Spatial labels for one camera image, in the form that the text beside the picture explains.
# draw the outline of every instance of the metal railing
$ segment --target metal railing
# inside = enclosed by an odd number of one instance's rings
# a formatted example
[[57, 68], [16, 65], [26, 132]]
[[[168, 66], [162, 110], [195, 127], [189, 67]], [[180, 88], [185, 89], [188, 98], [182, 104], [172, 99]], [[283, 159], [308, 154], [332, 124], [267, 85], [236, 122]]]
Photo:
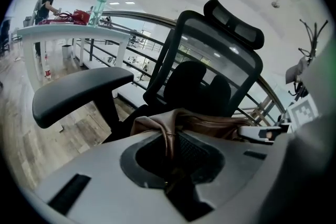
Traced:
[[[162, 26], [169, 27], [169, 28], [174, 28], [176, 26], [176, 22], [173, 21], [173, 20], [163, 18], [163, 17], [160, 17], [160, 16], [155, 16], [155, 15], [152, 15], [152, 14], [146, 14], [146, 13], [125, 12], [125, 11], [108, 11], [108, 12], [103, 12], [103, 16], [123, 17], [123, 18], [142, 20], [142, 21], [145, 21], [145, 22], [155, 23], [157, 25], [162, 25]], [[102, 25], [100, 25], [100, 27], [109, 28], [109, 29], [113, 29], [113, 30], [116, 30], [116, 31], [123, 32], [125, 34], [129, 34], [131, 36], [131, 38], [129, 39], [129, 43], [127, 45], [127, 50], [144, 57], [145, 62], [147, 60], [151, 60], [154, 63], [156, 63], [156, 59], [148, 56], [145, 52], [146, 52], [146, 50], [151, 50], [151, 51], [155, 51], [155, 52], [159, 53], [161, 51], [164, 43], [162, 43], [158, 40], [155, 40], [153, 38], [147, 37], [147, 36], [137, 32], [133, 29], [127, 28], [127, 27], [122, 26], [122, 25], [118, 25], [118, 24], [113, 23], [113, 22], [108, 22], [108, 21], [105, 21], [105, 20], [101, 20], [101, 23], [102, 23]], [[85, 51], [90, 54], [90, 59], [92, 59], [92, 57], [95, 57], [102, 64], [104, 64], [106, 66], [113, 66], [112, 61], [106, 62], [106, 61], [100, 59], [97, 55], [95, 55], [93, 53], [93, 49], [98, 49], [98, 50], [104, 52], [109, 57], [112, 57], [114, 59], [116, 59], [117, 55], [114, 55], [111, 52], [109, 52], [108, 50], [102, 48], [101, 46], [96, 45], [95, 42], [105, 42], [105, 44], [110, 42], [113, 45], [118, 45], [119, 43], [117, 43], [113, 40], [108, 40], [108, 41], [107, 40], [96, 40], [96, 41], [91, 40], [91, 42], [88, 42], [90, 44], [90, 50], [85, 49]], [[183, 52], [181, 50], [178, 50], [178, 52], [181, 55], [186, 54], [185, 52]], [[131, 69], [135, 70], [136, 72], [138, 72], [140, 74], [143, 74], [144, 76], [146, 76], [148, 78], [151, 78], [151, 74], [148, 73], [146, 70], [143, 70], [143, 68], [141, 66], [137, 65], [136, 63], [128, 62], [126, 60], [123, 60], [123, 63], [128, 68], [131, 68]], [[218, 73], [218, 71], [216, 71], [215, 69], [212, 69], [209, 66], [207, 66], [207, 68], [214, 73]], [[136, 81], [136, 78], [135, 78], [135, 80], [133, 81], [133, 84], [135, 84], [136, 86], [146, 90], [146, 86], [139, 83], [140, 81], [141, 81], [141, 79], [139, 81]], [[228, 82], [233, 86], [235, 85], [235, 83], [233, 81], [229, 80], [229, 79], [228, 79]], [[248, 99], [250, 99], [256, 106], [249, 107], [249, 108], [238, 108], [237, 111], [235, 112], [234, 116], [248, 118], [248, 119], [252, 120], [254, 122], [254, 124], [256, 124], [256, 125], [261, 125], [261, 124], [266, 125], [266, 126], [273, 125], [273, 124], [276, 123], [276, 120], [273, 119], [269, 115], [270, 110], [273, 109], [276, 106], [277, 109], [279, 110], [279, 115], [280, 115], [280, 114], [285, 113], [285, 108], [281, 104], [277, 95], [274, 93], [273, 89], [264, 80], [264, 78], [262, 76], [259, 76], [259, 78], [257, 79], [256, 82], [265, 91], [267, 97], [265, 98], [265, 100], [263, 102], [259, 103], [252, 96], [247, 94], [246, 97]]]

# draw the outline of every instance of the red bag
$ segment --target red bag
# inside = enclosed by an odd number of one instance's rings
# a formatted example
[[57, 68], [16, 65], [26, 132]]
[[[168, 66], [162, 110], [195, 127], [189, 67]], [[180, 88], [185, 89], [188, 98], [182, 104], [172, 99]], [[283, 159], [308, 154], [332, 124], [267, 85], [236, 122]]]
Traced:
[[69, 12], [59, 14], [61, 19], [47, 20], [44, 19], [40, 21], [39, 25], [48, 25], [48, 24], [74, 24], [74, 25], [86, 25], [89, 22], [90, 14], [82, 11], [75, 10], [74, 14]]

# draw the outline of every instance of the black slot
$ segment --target black slot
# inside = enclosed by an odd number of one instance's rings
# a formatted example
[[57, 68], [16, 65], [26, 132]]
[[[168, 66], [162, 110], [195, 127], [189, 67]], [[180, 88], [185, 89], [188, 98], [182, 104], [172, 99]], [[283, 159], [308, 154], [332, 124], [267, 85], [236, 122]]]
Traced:
[[66, 215], [90, 180], [89, 176], [76, 174], [48, 205], [60, 214]]
[[256, 158], [256, 159], [262, 159], [262, 160], [264, 160], [267, 157], [267, 154], [255, 152], [255, 151], [245, 151], [244, 155], [252, 157], [252, 158]]

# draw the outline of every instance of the ceiling light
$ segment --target ceiling light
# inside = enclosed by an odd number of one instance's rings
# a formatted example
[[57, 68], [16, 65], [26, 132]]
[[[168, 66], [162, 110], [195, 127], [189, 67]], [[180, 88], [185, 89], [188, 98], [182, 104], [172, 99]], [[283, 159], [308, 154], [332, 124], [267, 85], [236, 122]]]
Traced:
[[233, 51], [235, 54], [239, 54], [239, 51], [235, 47], [230, 47], [230, 50]]

